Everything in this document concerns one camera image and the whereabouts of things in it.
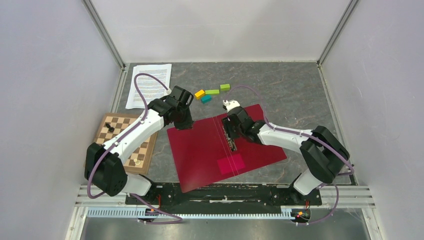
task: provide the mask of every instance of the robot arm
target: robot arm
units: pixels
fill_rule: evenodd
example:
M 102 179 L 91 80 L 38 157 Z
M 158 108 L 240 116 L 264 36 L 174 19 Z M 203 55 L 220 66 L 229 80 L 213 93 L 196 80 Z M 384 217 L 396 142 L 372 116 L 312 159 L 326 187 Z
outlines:
M 84 176 L 88 180 L 97 161 L 102 161 L 95 171 L 92 183 L 109 196 L 120 192 L 144 196 L 151 182 L 141 175 L 126 173 L 124 164 L 135 149 L 155 132 L 174 123 L 178 130 L 193 127 L 190 104 L 193 95 L 175 86 L 169 95 L 155 99 L 147 106 L 147 115 L 137 118 L 130 126 L 103 145 L 92 143 L 87 149 Z M 110 150 L 104 159 L 100 159 Z
M 342 144 L 323 126 L 318 126 L 314 130 L 298 130 L 270 123 L 270 127 L 263 120 L 253 121 L 235 100 L 224 101 L 223 107 L 227 110 L 227 117 L 222 119 L 222 123 L 228 138 L 235 139 L 242 136 L 253 143 L 278 146 L 303 155 L 308 169 L 290 186 L 301 196 L 308 195 L 322 183 L 331 184 L 342 170 L 344 163 L 328 149 L 321 150 L 322 145 L 318 142 L 300 133 L 324 141 L 346 160 L 350 157 Z

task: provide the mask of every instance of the paper sheet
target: paper sheet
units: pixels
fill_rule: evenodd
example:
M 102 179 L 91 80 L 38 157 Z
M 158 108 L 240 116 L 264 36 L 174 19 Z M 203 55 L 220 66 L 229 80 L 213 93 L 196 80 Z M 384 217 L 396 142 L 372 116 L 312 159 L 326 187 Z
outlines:
M 139 73 L 145 73 L 155 76 L 169 88 L 171 79 L 172 64 L 161 65 L 138 65 L 132 70 L 131 87 L 129 88 L 128 99 L 126 101 L 126 109 L 144 109 L 144 104 L 139 93 L 134 86 L 134 77 Z M 137 78 L 137 86 L 146 99 L 147 104 L 152 100 L 161 98 L 166 95 L 165 88 L 156 80 L 149 76 L 139 76 Z

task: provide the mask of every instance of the chess piece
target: chess piece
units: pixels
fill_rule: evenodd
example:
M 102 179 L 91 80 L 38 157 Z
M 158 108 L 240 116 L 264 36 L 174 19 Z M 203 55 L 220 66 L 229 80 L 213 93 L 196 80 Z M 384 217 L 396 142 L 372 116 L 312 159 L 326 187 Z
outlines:
M 106 128 L 108 129 L 109 132 L 113 133 L 115 128 L 113 126 L 111 126 L 109 123 L 106 122 L 105 124 Z

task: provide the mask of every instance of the enclosure wall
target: enclosure wall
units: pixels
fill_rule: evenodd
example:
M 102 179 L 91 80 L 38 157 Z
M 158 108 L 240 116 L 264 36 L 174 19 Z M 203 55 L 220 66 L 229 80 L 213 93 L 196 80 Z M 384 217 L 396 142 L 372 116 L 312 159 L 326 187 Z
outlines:
M 119 68 L 81 1 L 0 3 L 2 239 L 64 239 Z
M 422 1 L 363 0 L 323 64 L 360 182 L 387 239 L 422 239 Z
M 316 61 L 349 0 L 92 0 L 127 63 Z

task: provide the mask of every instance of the red paper sheet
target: red paper sheet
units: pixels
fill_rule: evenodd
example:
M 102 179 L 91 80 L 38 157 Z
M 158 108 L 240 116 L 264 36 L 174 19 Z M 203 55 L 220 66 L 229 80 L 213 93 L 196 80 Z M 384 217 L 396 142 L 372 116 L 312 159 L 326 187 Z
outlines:
M 263 120 L 259 104 L 244 108 L 254 121 Z M 197 189 L 287 158 L 281 147 L 235 139 L 231 151 L 225 136 L 221 114 L 198 120 L 192 129 L 167 130 L 181 191 Z

